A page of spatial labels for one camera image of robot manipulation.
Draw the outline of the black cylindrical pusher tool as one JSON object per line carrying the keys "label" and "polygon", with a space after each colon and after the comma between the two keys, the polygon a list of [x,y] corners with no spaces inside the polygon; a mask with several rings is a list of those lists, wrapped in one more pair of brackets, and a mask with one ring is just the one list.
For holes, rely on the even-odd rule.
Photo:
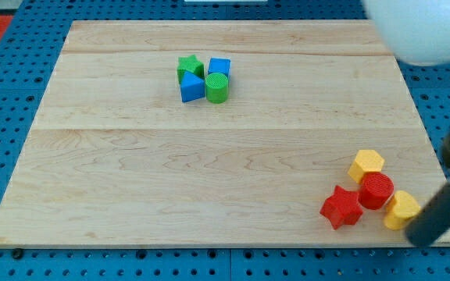
{"label": "black cylindrical pusher tool", "polygon": [[450,229],[450,179],[405,228],[415,247],[428,247]]}

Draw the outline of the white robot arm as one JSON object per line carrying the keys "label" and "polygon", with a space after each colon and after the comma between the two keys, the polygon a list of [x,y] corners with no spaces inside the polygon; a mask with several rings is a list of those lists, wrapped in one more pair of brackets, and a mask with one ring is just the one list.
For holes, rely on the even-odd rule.
{"label": "white robot arm", "polygon": [[[366,16],[395,57],[414,66],[450,62],[450,1],[363,0]],[[450,229],[450,133],[441,147],[449,178],[405,228],[416,247],[428,247]]]}

